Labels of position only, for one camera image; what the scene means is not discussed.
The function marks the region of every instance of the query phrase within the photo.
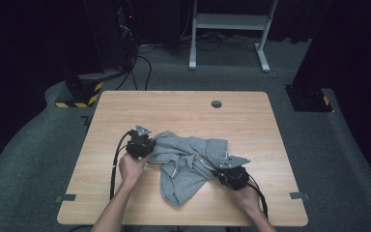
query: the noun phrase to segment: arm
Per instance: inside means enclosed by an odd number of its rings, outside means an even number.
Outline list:
[[[123,181],[117,189],[116,194],[101,213],[98,221],[96,221],[92,229],[93,232],[120,231],[128,200],[137,181],[143,174],[146,161],[147,158],[134,160],[129,154],[121,157],[119,169]]]
[[[253,181],[249,180],[249,183],[258,188]],[[245,186],[244,188],[233,192],[237,200],[237,205],[248,214],[249,218],[254,223],[255,228],[259,232],[276,231],[261,211],[259,196],[254,189],[250,186]]]

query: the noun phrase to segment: crumpled fabric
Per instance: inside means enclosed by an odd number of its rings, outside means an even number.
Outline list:
[[[207,181],[215,178],[211,168],[228,158],[228,141],[179,137],[164,131],[154,137],[156,146],[148,163],[161,163],[160,190],[175,206],[187,202]]]

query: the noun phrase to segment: table top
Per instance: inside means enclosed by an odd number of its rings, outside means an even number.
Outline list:
[[[212,101],[221,101],[220,108]],[[263,92],[105,91],[82,146],[58,221],[94,224],[109,201],[111,167],[122,136],[135,125],[150,137],[172,131],[181,137],[228,140],[228,153],[251,159],[245,164],[267,199],[275,226],[308,222],[298,186],[267,94]],[[218,180],[207,182],[183,206],[166,202],[159,187],[160,166],[146,164],[128,203],[123,224],[248,226],[232,192]],[[117,172],[116,187],[121,183]]]

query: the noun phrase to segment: white metal stand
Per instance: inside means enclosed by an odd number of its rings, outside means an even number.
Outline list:
[[[197,68],[197,51],[195,46],[197,28],[212,29],[236,29],[236,30],[257,30],[263,31],[260,43],[255,44],[255,51],[260,59],[261,68],[264,73],[270,71],[267,58],[264,53],[264,45],[270,31],[273,14],[278,0],[272,0],[270,12],[267,15],[246,15],[246,14],[198,14],[197,0],[194,0],[191,48],[189,53],[189,68]]]

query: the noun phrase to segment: forearm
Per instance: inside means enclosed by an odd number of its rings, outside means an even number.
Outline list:
[[[261,210],[246,211],[258,232],[276,232],[270,221]]]
[[[92,229],[93,232],[120,231],[126,206],[133,189],[134,184],[121,184],[119,186],[116,194],[107,204],[98,221],[96,221],[96,224]]]

